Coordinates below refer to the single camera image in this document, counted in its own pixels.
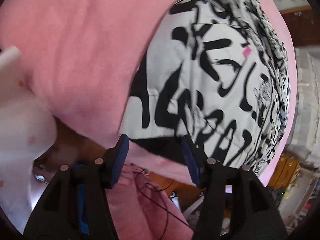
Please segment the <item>black white graffiti jacket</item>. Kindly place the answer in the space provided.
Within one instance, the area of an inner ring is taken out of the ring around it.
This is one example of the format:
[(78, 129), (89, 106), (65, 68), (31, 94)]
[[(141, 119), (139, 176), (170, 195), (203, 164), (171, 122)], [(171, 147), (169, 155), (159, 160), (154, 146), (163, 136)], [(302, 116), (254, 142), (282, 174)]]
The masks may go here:
[(179, 139), (260, 175), (289, 115), (287, 52), (259, 0), (177, 0), (136, 71), (120, 132), (184, 161)]

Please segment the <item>wooden drawer cabinet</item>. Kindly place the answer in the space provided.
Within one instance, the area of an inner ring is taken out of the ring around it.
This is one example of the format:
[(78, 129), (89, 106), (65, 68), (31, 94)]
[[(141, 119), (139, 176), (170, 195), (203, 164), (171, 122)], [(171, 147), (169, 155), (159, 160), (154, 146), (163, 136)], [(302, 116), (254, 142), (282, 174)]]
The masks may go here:
[(268, 186), (275, 190), (278, 190), (281, 187), (286, 189), (293, 180), (298, 168), (299, 161), (282, 155), (276, 165), (270, 181), (268, 182)]

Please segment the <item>grey covered furniture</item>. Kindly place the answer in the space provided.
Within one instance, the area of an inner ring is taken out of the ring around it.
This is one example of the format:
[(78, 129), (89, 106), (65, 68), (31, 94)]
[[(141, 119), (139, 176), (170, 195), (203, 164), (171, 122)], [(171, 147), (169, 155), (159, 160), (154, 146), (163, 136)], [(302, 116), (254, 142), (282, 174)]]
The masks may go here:
[(297, 98), (287, 149), (319, 167), (319, 46), (297, 47)]

